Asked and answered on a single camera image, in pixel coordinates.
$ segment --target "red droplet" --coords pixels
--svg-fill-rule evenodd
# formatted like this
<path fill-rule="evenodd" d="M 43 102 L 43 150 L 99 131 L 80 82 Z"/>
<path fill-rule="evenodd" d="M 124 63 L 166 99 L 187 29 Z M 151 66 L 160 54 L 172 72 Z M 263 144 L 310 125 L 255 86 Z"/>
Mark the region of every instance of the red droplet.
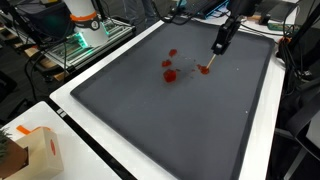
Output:
<path fill-rule="evenodd" d="M 177 54 L 177 52 L 178 51 L 176 49 L 171 49 L 170 52 L 169 52 L 169 56 L 173 57 L 173 56 L 175 56 Z"/>
<path fill-rule="evenodd" d="M 200 64 L 198 64 L 197 67 L 202 74 L 209 74 L 209 69 L 206 66 L 201 66 Z"/>
<path fill-rule="evenodd" d="M 171 64 L 172 64 L 172 62 L 169 59 L 162 61 L 162 67 L 167 67 L 167 66 L 170 66 Z"/>
<path fill-rule="evenodd" d="M 52 141 L 52 139 L 50 140 L 50 145 L 51 145 L 51 151 L 53 153 L 53 155 L 56 155 L 56 147 L 54 146 L 54 143 Z"/>
<path fill-rule="evenodd" d="M 174 70 L 168 69 L 163 73 L 163 77 L 167 83 L 173 82 L 177 78 L 177 72 Z"/>

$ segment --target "white machine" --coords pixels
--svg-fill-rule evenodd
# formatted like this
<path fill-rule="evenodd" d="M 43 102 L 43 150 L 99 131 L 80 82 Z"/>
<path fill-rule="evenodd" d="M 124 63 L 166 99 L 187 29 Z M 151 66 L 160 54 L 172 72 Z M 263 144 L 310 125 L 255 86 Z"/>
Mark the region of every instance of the white machine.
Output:
<path fill-rule="evenodd" d="M 109 33 L 100 22 L 91 0 L 64 0 L 68 6 L 75 32 L 83 40 L 82 47 L 97 47 L 108 42 Z"/>

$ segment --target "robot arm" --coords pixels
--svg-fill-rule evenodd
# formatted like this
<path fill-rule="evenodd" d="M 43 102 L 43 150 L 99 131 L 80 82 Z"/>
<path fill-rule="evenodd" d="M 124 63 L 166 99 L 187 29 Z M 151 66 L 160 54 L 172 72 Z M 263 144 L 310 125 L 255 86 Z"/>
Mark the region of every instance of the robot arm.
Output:
<path fill-rule="evenodd" d="M 241 24 L 241 16 L 252 16 L 262 0 L 230 0 L 227 9 L 231 15 L 219 28 L 219 32 L 212 46 L 215 55 L 223 55 Z"/>
<path fill-rule="evenodd" d="M 81 37 L 81 46 L 97 47 L 109 39 L 108 32 L 100 22 L 91 0 L 64 0 L 75 23 L 75 32 Z"/>

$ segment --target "wire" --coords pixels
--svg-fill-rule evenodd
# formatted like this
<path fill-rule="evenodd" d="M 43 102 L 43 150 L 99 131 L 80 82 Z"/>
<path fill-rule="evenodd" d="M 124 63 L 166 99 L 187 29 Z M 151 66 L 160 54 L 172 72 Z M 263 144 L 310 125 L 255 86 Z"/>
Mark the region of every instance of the wire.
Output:
<path fill-rule="evenodd" d="M 33 71 L 35 70 L 36 65 L 37 65 L 41 60 L 43 60 L 44 55 L 45 55 L 46 53 L 48 53 L 49 49 L 47 49 L 44 53 L 42 53 L 42 54 L 37 58 L 37 60 L 34 61 L 33 65 L 32 65 L 32 68 L 31 68 L 31 70 L 30 70 L 30 79 L 31 79 L 32 85 L 34 86 L 34 88 L 35 88 L 37 91 L 39 91 L 39 92 L 41 92 L 41 93 L 43 93 L 43 94 L 45 94 L 45 95 L 48 95 L 48 94 L 47 94 L 48 92 L 42 91 L 41 89 L 39 89 L 39 88 L 35 85 L 35 83 L 34 83 L 34 78 L 33 78 Z"/>
<path fill-rule="evenodd" d="M 301 44 L 298 43 L 299 46 L 299 53 L 300 53 L 300 72 L 303 72 L 303 58 L 302 58 L 302 49 L 301 49 Z"/>
<path fill-rule="evenodd" d="M 111 15 L 110 15 L 110 9 L 109 9 L 109 5 L 108 5 L 108 3 L 107 3 L 107 2 L 105 2 L 105 1 L 102 1 L 102 3 L 104 3 L 104 4 L 107 6 L 107 10 L 102 6 L 103 11 L 105 11 L 105 13 L 108 15 L 108 17 L 107 17 L 107 18 L 112 22 L 112 24 L 113 24 L 114 26 L 118 25 L 118 26 L 124 26 L 124 27 L 132 27 L 132 26 L 125 25 L 125 24 L 118 24 L 118 23 L 115 23 L 115 22 L 113 21 L 113 19 L 111 18 Z M 139 22 L 139 23 L 135 24 L 135 26 L 137 26 L 137 25 L 141 24 L 143 21 L 144 21 L 144 19 L 143 19 L 141 22 Z"/>
<path fill-rule="evenodd" d="M 254 33 L 256 35 L 260 35 L 260 36 L 263 36 L 263 37 L 268 37 L 262 33 L 259 33 L 259 32 L 256 32 L 256 31 L 252 31 L 252 30 L 249 30 L 249 29 L 243 29 L 243 28 L 239 28 L 240 30 L 242 31 L 246 31 L 246 32 L 250 32 L 250 33 Z"/>
<path fill-rule="evenodd" d="M 255 32 L 261 33 L 261 34 L 267 34 L 267 35 L 273 35 L 273 36 L 283 36 L 282 34 L 274 34 L 274 33 L 268 33 L 268 32 L 259 31 L 259 30 L 250 28 L 250 27 L 248 27 L 246 25 L 243 25 L 243 24 L 241 24 L 241 26 L 244 27 L 244 28 L 247 28 L 247 29 L 249 29 L 251 31 L 255 31 Z"/>
<path fill-rule="evenodd" d="M 20 33 L 19 33 L 19 31 L 17 29 L 17 26 L 16 26 L 16 23 L 15 23 L 15 20 L 12 21 L 12 26 L 14 27 L 20 42 L 23 44 L 23 41 L 22 41 L 21 36 L 20 36 Z"/>
<path fill-rule="evenodd" d="M 301 71 L 302 71 L 302 66 L 303 66 L 303 59 L 302 59 L 302 51 L 300 48 L 300 67 L 297 66 L 292 53 L 289 49 L 289 38 L 291 38 L 292 34 L 294 33 L 294 26 L 290 26 L 289 28 L 286 29 L 286 21 L 288 16 L 290 15 L 290 11 L 288 11 L 288 13 L 285 16 L 285 19 L 283 21 L 283 29 L 282 29 L 282 33 L 283 33 L 283 38 L 279 41 L 279 53 L 281 55 L 281 58 L 285 64 L 285 81 L 284 81 L 284 88 L 283 88 L 283 97 L 291 95 L 296 87 L 297 87 L 297 81 L 296 78 L 294 78 L 295 76 L 297 78 L 301 78 Z"/>
<path fill-rule="evenodd" d="M 320 18 L 318 18 L 318 19 L 313 23 L 313 25 L 317 24 L 319 21 L 320 21 Z"/>
<path fill-rule="evenodd" d="M 57 44 L 57 43 L 61 43 L 61 42 L 64 42 L 66 40 L 66 37 L 68 35 L 68 33 L 71 31 L 71 21 L 68 22 L 68 25 L 67 25 L 67 28 L 66 28 L 66 31 L 64 32 L 63 36 L 62 37 L 57 37 L 57 36 L 53 36 L 53 35 L 49 35 L 47 33 L 44 33 L 44 32 L 41 32 L 40 30 L 37 30 L 35 28 L 35 30 L 39 33 L 42 33 L 52 39 L 54 39 L 55 41 L 46 41 L 47 44 Z"/>
<path fill-rule="evenodd" d="M 28 44 L 29 38 L 30 38 L 30 36 L 28 35 L 28 36 L 27 36 L 27 39 L 26 39 L 26 44 Z"/>
<path fill-rule="evenodd" d="M 31 3 L 31 2 L 29 2 L 29 3 L 19 3 L 19 4 L 17 4 L 16 6 L 22 6 L 22 5 L 31 5 L 31 4 L 39 4 L 39 5 L 42 5 L 40 2 L 38 2 L 38 3 Z"/>
<path fill-rule="evenodd" d="M 316 2 L 316 0 L 313 0 L 313 2 L 312 2 L 312 4 L 311 4 L 311 7 L 310 7 L 310 9 L 309 9 L 309 12 L 308 12 L 308 15 L 307 15 L 307 18 L 309 18 L 310 17 L 310 14 L 311 14 L 311 11 L 312 11 L 312 9 L 313 9 L 313 6 L 314 6 L 314 3 Z"/>
<path fill-rule="evenodd" d="M 221 17 L 227 16 L 228 13 L 230 12 L 230 11 L 221 12 L 221 11 L 219 11 L 219 10 L 216 10 L 216 11 L 217 11 L 217 12 L 220 12 L 221 14 L 220 14 L 219 16 L 214 16 L 214 14 L 212 14 L 211 17 L 221 18 Z"/>
<path fill-rule="evenodd" d="M 38 99 L 37 99 L 37 96 L 36 96 L 36 92 L 35 92 L 35 87 L 33 85 L 33 82 L 28 74 L 28 64 L 30 63 L 31 61 L 31 58 L 28 59 L 28 61 L 26 62 L 26 64 L 24 65 L 24 73 L 25 75 L 27 76 L 27 79 L 31 85 L 31 91 L 32 91 L 32 96 L 33 96 L 33 99 L 34 101 L 38 102 Z"/>
<path fill-rule="evenodd" d="M 179 1 L 178 5 L 177 5 L 177 9 L 181 6 L 181 3 L 182 3 L 182 0 Z M 152 1 L 151 4 L 152 4 L 152 7 L 153 7 L 156 15 L 158 16 L 158 18 L 159 18 L 161 21 L 163 21 L 163 22 L 165 22 L 165 23 L 172 23 L 172 24 L 180 25 L 180 26 L 181 26 L 181 25 L 184 25 L 184 24 L 186 24 L 187 22 L 189 22 L 192 18 L 194 18 L 194 17 L 195 17 L 201 10 L 203 10 L 203 9 L 206 7 L 206 5 L 208 5 L 209 3 L 210 3 L 210 1 L 208 1 L 207 4 L 205 4 L 205 5 L 203 6 L 203 8 L 199 9 L 197 12 L 195 12 L 193 15 L 189 16 L 185 21 L 182 21 L 182 22 L 175 22 L 175 21 L 174 21 L 175 17 L 176 17 L 177 14 L 178 14 L 178 11 L 175 11 L 175 13 L 173 14 L 173 16 L 171 16 L 169 19 L 166 19 L 166 18 L 164 18 L 164 17 L 162 17 L 162 16 L 160 15 L 160 13 L 159 13 L 159 11 L 158 11 L 158 8 L 157 8 L 157 6 L 156 6 L 156 3 L 155 3 L 154 1 Z"/>

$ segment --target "orange sticker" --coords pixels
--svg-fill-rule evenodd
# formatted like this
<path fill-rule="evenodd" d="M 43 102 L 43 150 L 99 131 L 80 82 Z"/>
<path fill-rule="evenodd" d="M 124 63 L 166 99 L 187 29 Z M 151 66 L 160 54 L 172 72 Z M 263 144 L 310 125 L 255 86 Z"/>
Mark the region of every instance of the orange sticker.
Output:
<path fill-rule="evenodd" d="M 56 155 L 56 148 L 54 146 L 54 142 L 52 141 L 52 139 L 50 140 L 50 145 L 51 145 L 51 151 L 53 153 L 53 155 Z"/>

